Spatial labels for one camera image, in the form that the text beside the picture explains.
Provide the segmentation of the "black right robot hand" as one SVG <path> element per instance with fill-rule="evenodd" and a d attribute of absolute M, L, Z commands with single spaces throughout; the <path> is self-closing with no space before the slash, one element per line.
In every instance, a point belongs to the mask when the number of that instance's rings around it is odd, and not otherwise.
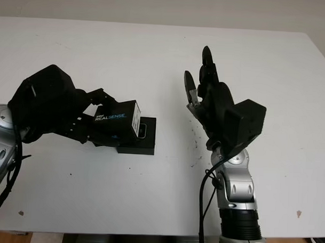
<path fill-rule="evenodd" d="M 187 108 L 203 126 L 208 140 L 208 150 L 223 143 L 224 110 L 234 104 L 230 90 L 219 81 L 217 68 L 208 46 L 202 51 L 202 66 L 199 72 L 199 84 L 195 85 L 192 74 L 184 72 Z"/>

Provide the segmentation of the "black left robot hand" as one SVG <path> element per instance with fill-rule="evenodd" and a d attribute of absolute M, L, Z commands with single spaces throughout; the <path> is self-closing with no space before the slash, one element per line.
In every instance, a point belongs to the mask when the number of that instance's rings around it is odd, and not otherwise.
<path fill-rule="evenodd" d="M 69 101 L 69 106 L 55 114 L 54 120 L 50 121 L 49 128 L 45 133 L 54 133 L 63 137 L 76 140 L 81 144 L 92 142 L 96 147 L 118 147 L 118 139 L 111 137 L 94 122 L 94 117 L 85 114 L 86 108 L 93 104 L 102 106 L 107 112 L 115 109 L 120 103 L 103 91 L 102 88 L 91 92 L 85 92 L 77 88 L 75 97 Z"/>

